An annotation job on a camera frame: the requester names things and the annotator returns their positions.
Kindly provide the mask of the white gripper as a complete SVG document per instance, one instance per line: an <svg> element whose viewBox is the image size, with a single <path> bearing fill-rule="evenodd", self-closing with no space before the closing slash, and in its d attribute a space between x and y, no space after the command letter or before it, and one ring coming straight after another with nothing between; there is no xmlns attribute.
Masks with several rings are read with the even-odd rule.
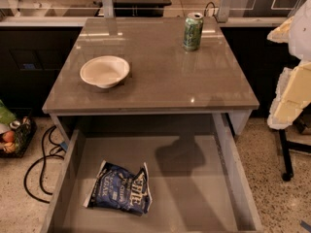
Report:
<svg viewBox="0 0 311 233"><path fill-rule="evenodd" d="M293 20L293 17L286 19L268 33L267 39L274 43L288 43ZM311 103L311 63L303 62L293 69L285 67L279 76L275 94L267 124L272 129L285 129Z"/></svg>

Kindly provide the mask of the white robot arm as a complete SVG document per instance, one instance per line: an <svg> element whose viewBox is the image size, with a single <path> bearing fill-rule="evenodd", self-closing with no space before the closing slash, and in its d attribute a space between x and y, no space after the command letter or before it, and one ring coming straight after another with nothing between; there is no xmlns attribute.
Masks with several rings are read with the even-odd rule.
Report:
<svg viewBox="0 0 311 233"><path fill-rule="evenodd" d="M267 39L287 43L290 55L300 60L293 69L285 67L277 82L267 124L279 130L292 125L311 103L311 0L272 30Z"/></svg>

